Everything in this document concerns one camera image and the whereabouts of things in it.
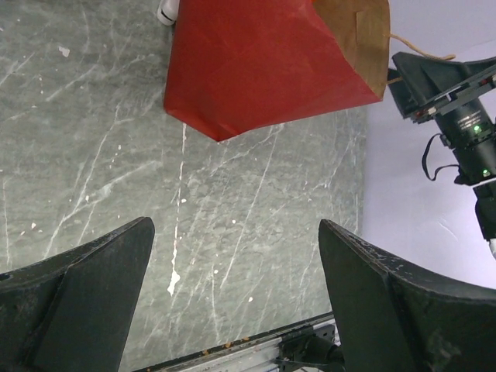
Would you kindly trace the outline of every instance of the bag handle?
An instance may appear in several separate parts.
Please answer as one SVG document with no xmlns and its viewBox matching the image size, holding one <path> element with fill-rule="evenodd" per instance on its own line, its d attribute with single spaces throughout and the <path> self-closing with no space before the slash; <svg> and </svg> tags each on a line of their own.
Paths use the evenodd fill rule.
<svg viewBox="0 0 496 372">
<path fill-rule="evenodd" d="M 404 37 L 395 35 L 393 33 L 390 33 L 387 36 L 389 36 L 391 39 L 396 39 L 398 41 L 401 41 L 404 45 L 406 45 L 408 48 L 410 48 L 414 52 L 417 52 L 421 56 L 424 56 L 424 57 L 427 57 L 427 58 L 432 58 L 433 60 L 453 60 L 453 59 L 456 58 L 456 55 L 455 54 L 448 54 L 447 56 L 444 56 L 444 57 L 437 57 L 437 56 L 434 56 L 433 54 L 426 53 L 425 51 L 423 51 L 419 47 L 417 47 L 417 46 L 413 45 L 412 43 L 410 43 Z M 397 77 L 395 79 L 391 79 L 391 80 L 387 81 L 388 82 L 387 84 L 393 84 L 393 83 L 396 83 L 396 82 L 401 81 L 401 80 L 403 80 L 402 77 Z"/>
</svg>

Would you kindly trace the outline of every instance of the white vein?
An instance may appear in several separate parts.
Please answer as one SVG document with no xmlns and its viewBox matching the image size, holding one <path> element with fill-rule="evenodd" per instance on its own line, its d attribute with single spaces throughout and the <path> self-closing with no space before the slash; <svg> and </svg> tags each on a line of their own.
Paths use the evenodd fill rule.
<svg viewBox="0 0 496 372">
<path fill-rule="evenodd" d="M 88 18 L 86 17 L 86 12 L 84 11 L 84 6 L 82 7 L 83 19 L 84 19 L 84 31 L 86 32 L 86 43 L 83 46 L 83 54 L 88 52 L 88 48 L 90 47 L 90 27 L 88 25 Z"/>
<path fill-rule="evenodd" d="M 151 340 L 151 338 L 155 335 L 155 332 L 158 330 L 158 327 L 162 324 L 162 320 L 164 319 L 164 316 L 162 315 L 160 319 L 158 320 L 157 324 L 153 327 L 152 332 L 148 335 L 148 337 L 145 339 L 145 342 L 143 343 L 143 349 L 146 348 L 146 345 L 148 342 Z"/>
<path fill-rule="evenodd" d="M 224 278 L 222 279 L 222 282 L 220 284 L 221 289 L 224 287 L 224 284 L 226 283 L 226 280 L 229 276 L 229 273 L 231 272 L 231 269 L 233 268 L 233 263 L 234 263 L 234 260 L 236 259 L 236 254 L 237 254 L 238 249 L 239 249 L 239 244 L 241 243 L 241 240 L 243 239 L 243 235 L 245 233 L 246 223 L 250 219 L 251 211 L 253 210 L 253 207 L 254 207 L 255 203 L 257 202 L 258 194 L 260 193 L 260 189 L 262 188 L 262 185 L 264 184 L 265 176 L 267 175 L 267 171 L 269 169 L 270 162 L 272 161 L 272 156 L 274 155 L 274 149 L 276 147 L 276 143 L 277 143 L 277 135 L 274 138 L 274 143 L 272 144 L 272 150 L 270 151 L 269 159 L 267 161 L 267 165 L 265 166 L 265 170 L 263 171 L 262 178 L 260 179 L 260 183 L 258 185 L 257 192 L 255 193 L 255 197 L 253 198 L 250 209 L 248 210 L 248 213 L 246 214 L 245 222 L 243 223 L 241 233 L 239 234 L 238 241 L 236 243 L 236 246 L 234 247 L 234 253 L 233 253 L 231 260 L 229 262 L 229 267 L 227 268 L 226 275 L 224 275 Z"/>
<path fill-rule="evenodd" d="M 91 207 L 90 215 L 88 216 L 88 220 L 86 221 L 86 224 L 84 225 L 83 231 L 81 232 L 81 235 L 79 236 L 79 239 L 77 240 L 77 244 L 80 245 L 81 241 L 83 240 L 83 236 L 86 233 L 86 230 L 88 229 L 88 226 L 90 225 L 91 217 L 93 217 L 93 213 L 95 212 L 95 207 L 98 204 L 96 201 L 93 206 Z"/>
<path fill-rule="evenodd" d="M 191 300 L 193 298 L 193 296 L 197 296 L 197 298 L 202 298 L 202 294 L 203 292 L 205 291 L 205 282 L 204 282 L 204 277 L 203 276 L 200 276 L 200 279 L 198 280 L 198 283 L 196 284 L 195 288 L 193 289 L 193 291 L 190 292 L 190 296 L 189 296 L 189 300 L 188 300 L 188 303 L 186 304 L 186 306 L 184 308 L 181 308 L 181 311 L 179 312 L 179 316 L 177 317 L 177 320 L 176 320 L 176 325 L 177 324 L 181 324 L 180 323 L 180 320 L 181 320 L 181 317 L 184 313 L 186 313 L 186 310 L 188 309 L 189 305 L 191 304 Z M 201 291 L 201 293 L 199 294 L 198 293 L 198 288 L 200 287 L 200 285 L 203 284 L 203 291 Z M 188 345 L 188 341 L 189 339 L 191 338 L 191 335 L 193 333 L 193 329 L 190 329 L 190 332 L 189 332 L 189 335 L 188 337 L 186 338 L 186 340 L 183 342 L 183 353 L 184 355 L 186 354 L 186 346 Z"/>
<path fill-rule="evenodd" d="M 5 254 L 7 256 L 7 267 L 12 268 L 12 259 L 10 257 L 10 241 L 9 241 L 9 218 L 7 217 L 7 198 L 5 196 L 5 186 L 7 181 L 2 182 L 2 194 L 3 194 L 3 217 L 5 220 Z"/>
<path fill-rule="evenodd" d="M 79 169 L 77 170 L 76 181 L 74 182 L 74 187 L 72 188 L 73 192 L 76 192 L 76 187 L 78 186 L 79 179 L 81 178 L 81 175 L 83 174 L 83 170 L 84 170 L 84 166 L 86 165 L 86 161 L 84 163 L 79 164 Z"/>
<path fill-rule="evenodd" d="M 260 327 L 262 326 L 262 322 L 265 319 L 265 312 L 267 311 L 267 307 L 269 303 L 271 302 L 271 295 L 272 295 L 272 290 L 273 288 L 270 288 L 269 293 L 267 294 L 267 299 L 265 300 L 265 306 L 263 307 L 262 313 L 259 315 L 259 320 L 257 324 L 257 333 L 260 332 Z"/>
<path fill-rule="evenodd" d="M 217 311 L 215 310 L 215 279 L 213 274 L 214 267 L 212 266 L 212 293 L 210 297 L 212 298 L 212 317 L 214 319 L 214 330 L 215 330 L 215 343 L 220 343 L 219 334 L 219 318 L 217 317 Z"/>
<path fill-rule="evenodd" d="M 251 290 L 249 290 L 243 296 L 243 298 L 241 299 L 240 303 L 236 306 L 236 308 L 232 312 L 232 314 L 237 314 L 237 316 L 238 316 L 238 318 L 239 318 L 240 321 L 243 321 L 243 319 L 244 319 L 244 317 L 246 315 L 246 310 L 248 309 L 248 303 L 246 301 L 246 298 L 249 297 L 249 296 L 251 297 L 251 295 L 253 294 L 253 292 L 255 291 L 255 289 L 260 285 L 260 283 L 262 282 L 262 280 L 264 278 L 265 278 L 265 274 L 259 275 L 258 281 L 255 283 L 254 286 L 252 286 Z M 239 309 L 241 308 L 241 306 L 244 306 L 244 309 L 243 309 L 243 314 L 241 314 L 241 316 L 239 316 Z M 232 332 L 233 326 L 234 326 L 234 322 L 231 322 L 231 325 L 229 326 L 229 334 Z M 243 329 L 240 329 L 239 330 L 238 336 L 235 339 L 239 339 L 241 337 L 242 331 L 243 331 Z"/>
<path fill-rule="evenodd" d="M 24 67 L 25 64 L 27 64 L 29 62 L 29 60 L 31 59 L 31 57 L 34 56 L 34 52 L 31 53 L 31 55 L 29 57 L 27 57 L 21 64 L 17 64 L 19 61 L 17 60 L 16 62 L 14 62 L 10 67 L 9 69 L 7 69 L 7 74 L 3 77 L 3 79 L 0 80 L 0 87 L 2 86 L 3 83 L 5 83 L 5 81 L 12 75 L 12 74 L 15 74 L 17 71 L 19 71 L 21 68 Z"/>
<path fill-rule="evenodd" d="M 177 233 L 179 230 L 179 209 L 181 207 L 181 185 L 183 180 L 183 167 L 184 167 L 184 149 L 186 147 L 186 124 L 183 123 L 183 145 L 181 148 L 182 152 L 182 160 L 181 165 L 179 166 L 179 188 L 177 189 L 177 213 L 176 213 L 176 227 L 174 228 L 174 249 L 172 251 L 172 274 L 170 276 L 170 283 L 167 291 L 170 293 L 170 296 L 174 294 L 174 289 L 176 288 L 176 284 L 181 279 L 181 276 L 176 271 L 176 257 L 177 257 Z"/>
<path fill-rule="evenodd" d="M 262 223 L 260 223 L 261 226 L 265 225 L 265 222 L 267 221 L 270 221 L 277 213 L 279 213 L 280 211 L 282 211 L 282 209 L 289 203 L 289 201 L 286 201 L 285 203 L 283 203 L 278 209 L 276 209 L 274 212 L 272 212 L 272 214 L 266 218 L 265 220 L 262 221 Z"/>
<path fill-rule="evenodd" d="M 226 151 L 227 151 L 227 146 L 226 148 L 224 149 L 224 154 L 222 155 L 222 158 L 220 160 L 220 164 L 217 165 L 216 167 L 214 167 L 211 172 L 210 172 L 210 177 L 213 176 L 215 173 L 217 173 L 217 171 L 223 167 L 224 165 L 226 165 L 227 163 L 230 163 L 231 161 L 233 160 L 236 160 L 236 159 L 239 159 L 240 157 L 246 157 L 248 154 L 250 154 L 252 152 L 252 150 L 254 150 L 255 148 L 259 147 L 260 145 L 266 143 L 268 140 L 270 140 L 270 138 L 272 138 L 273 136 L 277 136 L 281 130 L 284 128 L 284 124 L 280 124 L 279 125 L 279 128 L 277 129 L 277 132 L 273 132 L 273 130 L 271 130 L 269 132 L 269 134 L 267 135 L 267 137 L 265 137 L 264 139 L 262 139 L 260 142 L 256 143 L 255 145 L 251 146 L 248 150 L 246 151 L 243 151 L 243 152 L 238 152 L 236 155 L 234 155 L 233 157 L 230 157 L 228 160 L 224 160 L 224 157 L 226 155 Z"/>
<path fill-rule="evenodd" d="M 8 121 L 8 120 L 17 120 L 19 118 L 22 118 L 25 114 L 27 114 L 29 111 L 24 111 L 24 112 L 21 112 L 17 115 L 13 115 L 13 116 L 10 116 L 8 117 L 7 119 L 5 119 L 5 121 Z"/>
<path fill-rule="evenodd" d="M 113 48 L 112 48 L 112 52 L 114 53 L 114 56 L 115 56 L 115 59 L 114 59 L 114 64 L 112 66 L 112 71 L 115 69 L 115 66 L 118 62 L 120 62 L 120 58 L 122 56 L 122 53 L 124 52 L 124 50 L 126 49 L 127 47 L 127 44 L 129 43 L 129 41 L 131 40 L 131 35 L 128 35 L 127 38 L 126 38 L 126 41 L 124 42 L 124 45 L 122 46 L 122 48 L 119 50 L 119 48 L 117 47 L 117 43 L 115 41 L 115 35 L 114 35 L 114 20 L 115 19 L 111 19 L 110 20 L 110 39 L 112 40 L 112 45 L 113 45 Z"/>
<path fill-rule="evenodd" d="M 66 89 L 70 88 L 72 85 L 74 85 L 74 83 L 80 81 L 80 80 L 83 80 L 84 78 L 86 78 L 89 74 L 91 74 L 91 72 L 93 72 L 93 70 L 96 68 L 96 64 L 94 64 L 93 66 L 90 67 L 90 69 L 86 72 L 84 72 L 83 74 L 79 75 L 78 77 L 76 77 L 73 81 L 65 84 L 63 87 L 61 88 L 58 88 L 50 97 L 47 97 L 45 99 L 46 102 L 50 102 L 51 100 L 53 100 L 55 97 L 57 97 L 62 91 L 65 91 Z"/>
<path fill-rule="evenodd" d="M 343 155 L 341 156 L 341 158 L 338 161 L 336 161 L 336 165 L 333 167 L 334 169 L 333 169 L 332 173 L 329 175 L 329 180 L 332 180 L 334 178 L 334 176 L 336 176 L 336 172 L 338 171 L 338 169 L 340 169 L 340 166 L 343 163 L 345 156 L 348 154 L 348 150 L 350 149 L 351 144 L 353 144 L 353 139 L 350 139 L 348 141 L 348 143 L 346 144 L 346 149 L 343 151 Z"/>
<path fill-rule="evenodd" d="M 303 270 L 303 273 L 301 274 L 301 280 L 300 280 L 300 288 L 301 286 L 303 285 L 303 279 L 305 279 L 305 275 L 307 274 L 307 271 L 308 269 L 310 268 L 310 266 L 312 265 L 312 262 L 313 262 L 313 257 L 315 255 L 315 252 L 317 251 L 317 244 L 314 244 L 313 246 L 313 251 L 312 251 L 312 256 L 310 257 L 310 260 L 308 260 L 308 265 L 307 267 Z"/>
<path fill-rule="evenodd" d="M 148 111 L 152 109 L 153 105 L 155 105 L 157 99 L 160 97 L 162 97 L 162 88 L 159 91 L 156 91 L 154 95 L 152 95 L 148 104 L 143 107 L 143 113 L 141 115 L 147 114 Z"/>
<path fill-rule="evenodd" d="M 221 196 L 219 198 L 217 198 L 217 202 L 215 204 L 215 207 L 213 209 L 213 211 L 211 213 L 209 213 L 210 217 L 208 219 L 208 222 L 207 222 L 207 225 L 206 227 L 204 228 L 205 231 L 209 231 L 212 227 L 212 223 L 215 222 L 216 218 L 217 218 L 217 212 L 219 210 L 219 207 L 220 205 L 222 204 L 222 196 L 226 193 L 226 189 L 229 185 L 229 179 L 230 179 L 230 175 L 228 177 L 228 179 L 224 182 L 224 188 L 222 189 L 222 193 L 221 193 Z M 221 178 L 219 178 L 217 181 L 215 181 L 215 183 L 212 185 L 211 187 L 211 190 L 215 190 L 217 188 L 217 184 L 222 181 Z M 198 213 L 200 213 L 201 211 L 203 211 L 203 208 L 205 207 L 205 203 L 209 202 L 210 201 L 210 195 L 206 195 L 202 200 L 201 200 L 201 205 L 200 205 L 200 211 Z M 191 227 L 190 227 L 190 230 L 189 230 L 189 233 L 191 233 L 193 230 L 191 229 L 192 227 L 194 227 L 195 225 L 195 219 L 193 220 L 193 223 L 191 224 Z M 198 242 L 195 242 L 196 243 L 196 246 L 197 248 L 195 249 L 195 251 L 193 252 L 193 254 L 191 255 L 192 256 L 192 259 L 194 260 L 197 256 L 198 256 L 198 252 L 199 250 L 203 247 L 203 242 L 205 241 L 205 237 L 207 236 L 207 234 L 202 234 L 201 235 L 201 239 L 198 241 Z M 192 265 L 188 265 L 188 267 L 186 268 L 186 272 L 184 273 L 184 276 L 185 278 L 188 278 L 189 277 L 189 274 L 191 272 L 191 269 L 193 268 Z M 179 291 L 181 291 L 184 283 L 186 283 L 186 281 L 183 281 L 183 283 L 179 284 Z M 173 308 L 175 303 L 176 303 L 176 299 L 177 299 L 177 296 L 172 298 L 172 303 L 170 305 L 170 308 Z"/>
<path fill-rule="evenodd" d="M 100 142 L 99 146 L 98 146 L 98 150 L 96 152 L 96 155 L 95 155 L 95 158 L 93 159 L 93 161 L 91 162 L 91 166 L 90 166 L 90 170 L 88 172 L 88 176 L 86 177 L 86 180 L 84 181 L 84 184 L 83 184 L 83 187 L 81 189 L 81 192 L 79 194 L 79 197 L 77 199 L 77 202 L 74 206 L 74 208 L 72 209 L 72 211 L 69 213 L 69 214 L 65 214 L 62 216 L 62 219 L 60 219 L 57 227 L 55 228 L 55 230 L 53 231 L 53 234 L 52 236 L 50 237 L 50 240 L 48 242 L 48 245 L 46 246 L 46 249 L 45 249 L 45 252 L 43 254 L 43 259 L 46 259 L 48 257 L 48 255 L 50 254 L 50 251 L 52 249 L 52 246 L 53 246 L 53 241 L 55 240 L 55 238 L 57 237 L 59 231 L 60 231 L 60 228 L 62 227 L 62 225 L 68 220 L 70 219 L 72 216 L 76 215 L 77 213 L 79 213 L 81 210 L 85 209 L 85 208 L 89 208 L 89 207 L 92 207 L 95 203 L 98 203 L 98 202 L 101 202 L 103 200 L 103 198 L 107 198 L 109 196 L 109 192 L 111 191 L 112 189 L 112 186 L 116 183 L 116 182 L 119 182 L 121 180 L 123 180 L 124 178 L 128 177 L 129 175 L 137 172 L 137 171 L 140 171 L 141 169 L 143 169 L 144 167 L 147 167 L 149 166 L 151 163 L 154 163 L 154 162 L 150 162 L 148 164 L 144 164 L 143 166 L 135 169 L 135 170 L 131 170 L 130 172 L 128 172 L 127 174 L 124 174 L 118 178 L 116 178 L 115 180 L 109 182 L 108 184 L 106 184 L 102 189 L 101 192 L 103 194 L 102 198 L 100 199 L 97 199 L 97 200 L 94 200 L 92 201 L 91 203 L 87 203 L 83 206 L 80 207 L 82 201 L 84 200 L 85 196 L 86 196 L 86 189 L 88 187 L 88 183 L 89 181 L 91 180 L 91 177 L 93 176 L 93 172 L 95 170 L 95 166 L 96 166 L 96 162 L 98 160 L 98 158 L 100 157 L 100 153 L 102 151 L 102 147 L 105 143 L 105 141 L 107 140 L 107 137 L 109 136 L 110 132 L 114 129 L 114 127 L 116 125 L 118 125 L 119 123 L 121 123 L 122 121 L 119 121 L 117 119 L 118 115 L 119 115 L 119 109 L 120 109 L 120 106 L 117 105 L 117 107 L 115 108 L 115 116 L 114 116 L 114 122 L 113 124 L 110 126 L 110 129 L 107 131 L 107 133 L 103 136 L 102 138 L 102 141 Z M 77 176 L 77 179 L 79 179 L 79 177 L 81 176 L 81 173 L 78 172 L 78 176 Z"/>
</svg>

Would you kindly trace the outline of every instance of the black cable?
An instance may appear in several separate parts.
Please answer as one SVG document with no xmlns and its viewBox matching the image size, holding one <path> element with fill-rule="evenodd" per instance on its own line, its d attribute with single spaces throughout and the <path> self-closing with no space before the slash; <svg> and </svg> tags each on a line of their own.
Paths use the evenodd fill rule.
<svg viewBox="0 0 496 372">
<path fill-rule="evenodd" d="M 437 134 L 435 134 L 434 136 L 431 137 L 431 139 L 427 142 L 427 146 L 425 147 L 424 154 L 422 155 L 422 169 L 424 170 L 425 176 L 430 181 L 435 181 L 436 178 L 437 178 L 437 174 L 441 170 L 443 170 L 444 168 L 457 167 L 458 169 L 460 169 L 460 166 L 458 164 L 444 165 L 444 166 L 439 167 L 436 170 L 434 170 L 434 177 L 431 177 L 430 176 L 429 169 L 427 168 L 427 156 L 429 155 L 429 151 L 431 150 L 432 141 L 434 141 L 434 139 L 437 136 L 441 136 L 441 133 L 437 133 Z"/>
</svg>

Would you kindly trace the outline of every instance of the white paint speck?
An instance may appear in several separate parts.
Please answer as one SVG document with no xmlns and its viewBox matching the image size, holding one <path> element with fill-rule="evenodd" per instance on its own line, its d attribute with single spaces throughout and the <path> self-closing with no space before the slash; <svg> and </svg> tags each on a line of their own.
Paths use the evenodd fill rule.
<svg viewBox="0 0 496 372">
<path fill-rule="evenodd" d="M 170 278 L 169 288 L 167 289 L 167 292 L 169 292 L 171 296 L 174 294 L 174 289 L 176 288 L 176 284 L 180 279 L 181 277 L 176 272 L 176 270 L 172 270 L 172 277 Z"/>
<path fill-rule="evenodd" d="M 59 46 L 59 52 L 61 52 L 62 55 L 67 58 L 69 57 L 69 53 L 71 52 L 71 50 L 68 48 L 64 48 L 63 46 Z"/>
</svg>

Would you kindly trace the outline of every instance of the white object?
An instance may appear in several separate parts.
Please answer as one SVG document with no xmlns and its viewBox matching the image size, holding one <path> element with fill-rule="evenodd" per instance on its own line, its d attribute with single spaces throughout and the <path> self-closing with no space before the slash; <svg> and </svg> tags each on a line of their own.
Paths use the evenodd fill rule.
<svg viewBox="0 0 496 372">
<path fill-rule="evenodd" d="M 68 58 L 71 50 L 68 48 L 64 48 L 63 46 L 59 46 L 59 52 L 61 52 L 64 57 Z"/>
<path fill-rule="evenodd" d="M 496 239 L 491 239 L 489 241 L 489 248 L 491 249 L 493 257 L 496 258 Z"/>
<path fill-rule="evenodd" d="M 179 0 L 162 0 L 157 10 L 157 18 L 165 26 L 172 26 L 177 21 Z"/>
</svg>

